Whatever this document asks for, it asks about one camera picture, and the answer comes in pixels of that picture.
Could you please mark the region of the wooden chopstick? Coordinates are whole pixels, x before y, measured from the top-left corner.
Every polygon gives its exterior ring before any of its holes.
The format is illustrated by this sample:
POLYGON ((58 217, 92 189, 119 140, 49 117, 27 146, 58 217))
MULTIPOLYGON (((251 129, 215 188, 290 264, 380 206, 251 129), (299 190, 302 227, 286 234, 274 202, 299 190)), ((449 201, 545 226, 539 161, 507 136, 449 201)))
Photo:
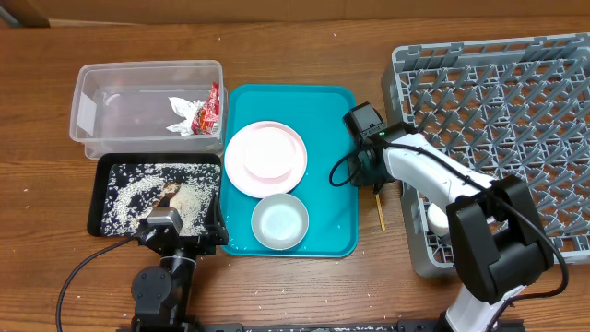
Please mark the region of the wooden chopstick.
POLYGON ((384 212, 383 212, 382 202, 381 202, 381 198, 380 198, 379 194, 375 194, 375 201, 376 201, 377 213, 378 213, 378 218, 379 218, 381 230, 386 231, 386 226, 385 226, 385 222, 384 222, 384 212))

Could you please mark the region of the rice and food waste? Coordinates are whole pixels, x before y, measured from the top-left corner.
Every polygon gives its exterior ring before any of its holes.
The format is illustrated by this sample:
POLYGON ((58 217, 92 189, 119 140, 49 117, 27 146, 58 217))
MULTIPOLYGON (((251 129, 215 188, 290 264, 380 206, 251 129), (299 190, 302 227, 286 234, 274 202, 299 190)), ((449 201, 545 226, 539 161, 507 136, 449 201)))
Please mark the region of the rice and food waste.
POLYGON ((197 235, 204 229, 207 206, 218 194, 220 167, 212 163, 114 164, 106 182, 99 213, 100 235, 135 233, 164 196, 171 198, 183 221, 181 235, 197 235))

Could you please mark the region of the white paper cup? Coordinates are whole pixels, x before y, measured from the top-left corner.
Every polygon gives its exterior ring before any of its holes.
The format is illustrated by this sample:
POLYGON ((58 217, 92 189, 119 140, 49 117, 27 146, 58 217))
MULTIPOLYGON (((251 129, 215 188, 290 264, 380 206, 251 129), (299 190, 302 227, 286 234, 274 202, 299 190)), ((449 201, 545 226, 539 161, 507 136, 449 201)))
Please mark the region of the white paper cup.
POLYGON ((431 203, 426 212, 429 230, 439 237, 446 236, 450 232, 449 220, 443 210, 431 203))

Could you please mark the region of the grey bowl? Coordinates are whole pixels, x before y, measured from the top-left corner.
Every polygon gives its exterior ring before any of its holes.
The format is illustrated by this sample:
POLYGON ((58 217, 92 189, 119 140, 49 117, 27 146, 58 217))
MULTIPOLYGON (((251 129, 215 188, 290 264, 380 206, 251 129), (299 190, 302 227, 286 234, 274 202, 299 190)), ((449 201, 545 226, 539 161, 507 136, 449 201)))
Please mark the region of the grey bowl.
POLYGON ((274 194, 263 198, 251 216, 255 239, 275 251, 297 246, 309 227, 310 216, 306 206, 290 194, 274 194))

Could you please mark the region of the pink plate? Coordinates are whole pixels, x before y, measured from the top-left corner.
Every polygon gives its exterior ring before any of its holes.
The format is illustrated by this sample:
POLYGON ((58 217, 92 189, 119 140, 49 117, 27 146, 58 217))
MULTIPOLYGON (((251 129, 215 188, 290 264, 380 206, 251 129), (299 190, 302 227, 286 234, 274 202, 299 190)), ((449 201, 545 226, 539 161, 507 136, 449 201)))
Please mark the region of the pink plate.
POLYGON ((224 167, 230 182, 242 193, 255 198, 265 198, 274 194, 285 194, 294 189, 302 180, 308 164, 307 149, 299 134, 289 126, 274 122, 261 121, 248 124, 233 135, 225 149, 224 167), (275 127, 287 132, 296 150, 293 168, 286 175, 277 179, 261 179, 244 166, 245 141, 248 134, 255 129, 275 127))

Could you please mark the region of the red snack wrapper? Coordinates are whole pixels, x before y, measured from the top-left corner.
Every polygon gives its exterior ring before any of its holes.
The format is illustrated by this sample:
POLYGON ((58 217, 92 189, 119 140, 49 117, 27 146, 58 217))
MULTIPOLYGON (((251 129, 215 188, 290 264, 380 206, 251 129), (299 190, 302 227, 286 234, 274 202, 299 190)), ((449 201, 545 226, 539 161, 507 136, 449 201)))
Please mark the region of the red snack wrapper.
POLYGON ((219 84, 212 83, 208 100, 195 113, 191 129, 195 135, 212 135, 219 120, 219 84))

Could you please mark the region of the white tissue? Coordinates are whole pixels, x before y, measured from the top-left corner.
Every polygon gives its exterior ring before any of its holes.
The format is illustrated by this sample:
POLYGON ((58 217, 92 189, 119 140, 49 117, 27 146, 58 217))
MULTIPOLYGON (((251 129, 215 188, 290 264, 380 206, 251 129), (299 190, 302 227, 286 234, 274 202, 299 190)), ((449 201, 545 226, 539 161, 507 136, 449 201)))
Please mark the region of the white tissue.
POLYGON ((191 136, 194 133, 192 122, 205 103, 200 100, 189 101, 179 97, 169 97, 169 102, 173 112, 182 117, 183 120, 180 123, 167 126, 166 129, 181 136, 191 136))

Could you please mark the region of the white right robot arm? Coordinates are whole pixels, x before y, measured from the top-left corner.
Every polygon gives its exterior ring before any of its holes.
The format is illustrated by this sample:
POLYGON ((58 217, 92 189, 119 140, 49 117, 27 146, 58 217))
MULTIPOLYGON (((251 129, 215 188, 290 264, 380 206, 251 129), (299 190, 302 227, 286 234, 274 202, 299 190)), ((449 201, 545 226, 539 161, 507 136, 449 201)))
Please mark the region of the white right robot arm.
POLYGON ((345 156, 355 186, 379 191, 399 180, 438 207, 463 286, 437 325, 445 331, 494 331, 523 289, 553 267, 556 253, 524 181, 468 169, 407 124, 347 127, 356 149, 345 156))

